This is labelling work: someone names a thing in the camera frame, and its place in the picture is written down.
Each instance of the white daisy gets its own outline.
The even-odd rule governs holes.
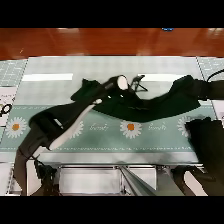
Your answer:
[[[187,117],[187,116],[184,116],[184,117],[182,117],[182,118],[180,118],[178,120],[178,125],[177,125],[178,130],[181,131],[182,135],[184,135],[185,137],[189,136],[189,134],[187,132],[187,129],[185,128],[185,124],[187,122],[190,122],[191,120],[192,120],[192,118],[191,117]]]
[[[139,136],[142,130],[142,125],[140,123],[129,121],[122,121],[120,127],[120,131],[123,131],[123,135],[130,139]]]
[[[22,117],[14,117],[6,125],[6,135],[8,138],[17,138],[26,130],[27,123]]]
[[[75,138],[76,136],[81,135],[83,126],[84,126],[83,121],[80,121],[78,127],[76,128],[75,132],[73,133],[73,135],[70,138]]]

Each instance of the table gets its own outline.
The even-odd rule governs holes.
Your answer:
[[[83,78],[104,82],[112,76],[125,75],[128,82],[138,74],[192,75],[203,79],[195,57],[156,56],[65,56],[29,58],[8,124],[24,125],[17,138],[4,131],[0,144],[0,161],[14,162],[17,147],[29,131],[27,122],[35,113],[50,106],[70,103],[70,96],[81,87]],[[55,74],[62,80],[38,81]],[[169,90],[172,82],[144,82],[150,91],[143,98],[153,98]],[[175,117],[141,124],[141,135],[130,139],[123,135],[116,118],[91,111],[80,124],[74,138],[60,148],[41,154],[43,162],[65,164],[192,164],[198,163],[184,130],[186,120],[197,116],[216,118],[210,101]]]

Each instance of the floor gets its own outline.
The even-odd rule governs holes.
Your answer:
[[[224,28],[0,28],[0,60],[57,55],[224,57]]]

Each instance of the scissors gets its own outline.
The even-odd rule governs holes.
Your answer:
[[[12,109],[12,105],[11,104],[6,104],[2,107],[1,111],[0,111],[0,117],[2,117],[3,114],[7,114],[10,112],[10,110]]]

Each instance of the metal bar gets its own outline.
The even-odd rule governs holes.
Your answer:
[[[128,170],[125,166],[119,166],[119,169],[134,196],[156,196],[156,191],[151,186]]]

